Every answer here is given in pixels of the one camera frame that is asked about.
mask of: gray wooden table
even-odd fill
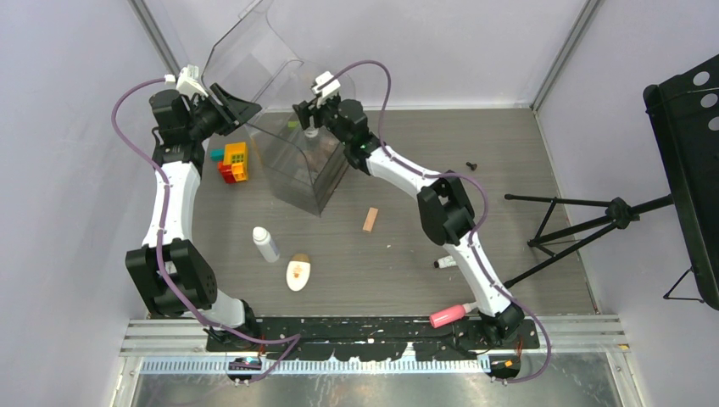
[[[370,114],[371,121],[375,114]],[[547,207],[504,201],[507,192],[554,196],[555,179],[537,123],[527,109],[390,111],[386,141],[433,170],[475,176],[490,199],[482,245],[499,277],[511,278],[545,259],[526,245]],[[242,131],[214,137],[210,148],[246,141]],[[465,162],[478,163],[471,172]],[[476,212],[482,200],[465,185]],[[379,209],[374,231],[362,231],[369,207]],[[547,231],[567,225],[558,208]],[[252,242],[263,226],[281,258],[265,262]],[[424,235],[415,201],[383,180],[350,168],[320,218],[270,194],[254,154],[249,181],[225,184],[207,160],[193,218],[193,241],[215,270],[220,289],[247,300],[258,315],[426,315],[472,299],[460,271],[436,270],[446,253]],[[290,291],[287,262],[310,256],[307,287]],[[593,312],[582,264],[569,256],[511,290],[543,315]]]

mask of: yellow toy block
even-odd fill
[[[248,179],[247,158],[247,143],[235,142],[225,146],[225,157],[222,159],[222,164],[231,166],[235,181]]]

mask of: clear container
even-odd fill
[[[268,20],[271,0],[247,10],[213,47],[202,76],[230,94],[251,100],[262,111],[243,128],[249,133],[272,193],[320,215],[348,167],[343,145],[326,129],[308,139],[292,105],[314,97],[310,87],[320,74],[337,72],[300,58]],[[340,79],[343,98],[354,97],[354,83]]]

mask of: wooden block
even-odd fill
[[[370,208],[370,211],[367,213],[367,218],[365,219],[365,225],[362,226],[363,231],[372,231],[372,228],[375,227],[378,211],[379,209],[377,208]]]

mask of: white bottle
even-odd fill
[[[276,262],[280,258],[280,250],[277,248],[272,236],[264,227],[255,227],[252,230],[252,240],[257,245],[257,249],[262,253],[262,257],[270,263]]]

